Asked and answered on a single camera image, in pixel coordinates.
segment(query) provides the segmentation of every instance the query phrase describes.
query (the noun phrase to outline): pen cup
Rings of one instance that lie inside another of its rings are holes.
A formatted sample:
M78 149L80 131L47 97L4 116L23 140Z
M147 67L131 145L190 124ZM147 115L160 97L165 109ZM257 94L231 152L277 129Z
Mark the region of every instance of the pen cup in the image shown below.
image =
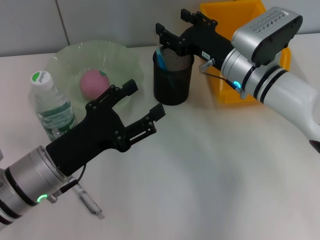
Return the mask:
M161 50L166 69L158 64L157 53L153 54L153 94L165 105L178 105L187 100L192 73L193 55L178 56L170 48Z

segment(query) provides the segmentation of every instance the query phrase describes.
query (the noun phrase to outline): water bottle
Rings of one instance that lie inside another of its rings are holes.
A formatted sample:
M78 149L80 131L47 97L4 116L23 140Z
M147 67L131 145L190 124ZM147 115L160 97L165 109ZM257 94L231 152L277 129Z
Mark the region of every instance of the water bottle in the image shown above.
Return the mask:
M55 87L49 72L35 72L31 84L35 112L51 141L77 125L70 101Z

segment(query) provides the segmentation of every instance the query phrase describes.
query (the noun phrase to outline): green plastic bowl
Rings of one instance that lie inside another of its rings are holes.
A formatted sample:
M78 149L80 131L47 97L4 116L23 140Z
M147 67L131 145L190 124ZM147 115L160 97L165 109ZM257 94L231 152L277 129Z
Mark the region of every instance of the green plastic bowl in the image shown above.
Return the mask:
M144 80L138 56L115 42L85 41L57 52L44 70L51 74L56 87L69 98L78 122L86 116L85 106L90 101L82 95L79 82L81 76L90 69L102 70L110 84L117 87L134 79L139 88ZM114 109L123 109L129 101L130 97L125 97Z

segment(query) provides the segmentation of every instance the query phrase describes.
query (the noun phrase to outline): yellow box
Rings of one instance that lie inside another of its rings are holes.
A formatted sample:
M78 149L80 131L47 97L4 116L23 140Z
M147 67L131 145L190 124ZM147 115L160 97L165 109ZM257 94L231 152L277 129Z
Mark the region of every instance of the yellow box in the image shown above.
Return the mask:
M266 11L260 0L235 0L224 2L202 3L201 11L208 18L218 22L216 32L231 40L234 32L252 19L258 17ZM289 48L281 51L280 65L286 70L290 70L291 52ZM214 67L208 69L208 73L222 76L220 71ZM246 99L241 99L239 93L233 90L223 80L207 77L211 91L216 96L219 104L244 104L254 103L257 100L248 95Z

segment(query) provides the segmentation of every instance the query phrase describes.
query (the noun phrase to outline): white table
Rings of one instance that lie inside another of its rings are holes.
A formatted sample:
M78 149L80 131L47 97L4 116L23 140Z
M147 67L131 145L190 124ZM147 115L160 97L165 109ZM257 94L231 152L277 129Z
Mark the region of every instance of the white table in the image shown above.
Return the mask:
M298 35L293 72L320 89L320 34ZM144 72L125 124L153 97L154 47L133 49ZM53 54L0 58L0 147L6 168L49 140L28 101L29 77ZM103 209L90 215L73 191L43 201L1 240L318 240L320 156L291 123L263 105L214 104L197 58L188 100L165 106L157 133L128 152L107 150L82 185Z

